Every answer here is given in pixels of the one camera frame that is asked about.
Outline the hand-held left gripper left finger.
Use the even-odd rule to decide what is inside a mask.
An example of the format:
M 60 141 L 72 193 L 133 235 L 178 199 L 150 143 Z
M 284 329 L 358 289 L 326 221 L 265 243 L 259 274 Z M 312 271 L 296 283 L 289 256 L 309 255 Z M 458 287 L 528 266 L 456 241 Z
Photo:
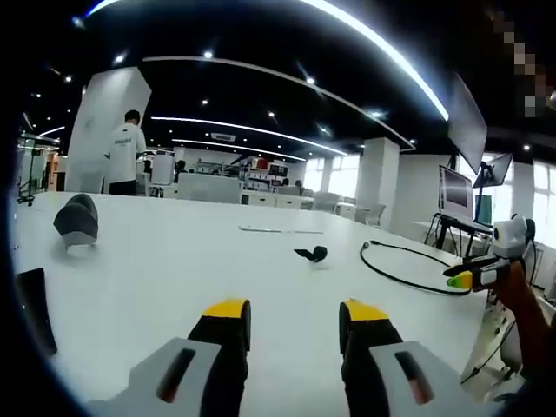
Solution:
M 170 340 L 135 365 L 121 393 L 86 409 L 91 416 L 237 416 L 250 333 L 249 300 L 218 302 L 203 311 L 187 338 Z

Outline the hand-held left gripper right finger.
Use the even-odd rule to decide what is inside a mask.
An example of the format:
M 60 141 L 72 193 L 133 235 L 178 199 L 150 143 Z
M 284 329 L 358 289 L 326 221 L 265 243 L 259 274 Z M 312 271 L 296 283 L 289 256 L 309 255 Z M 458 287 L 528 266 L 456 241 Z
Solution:
M 351 416 L 497 416 L 443 360 L 404 341 L 388 315 L 355 299 L 339 306 L 341 378 Z

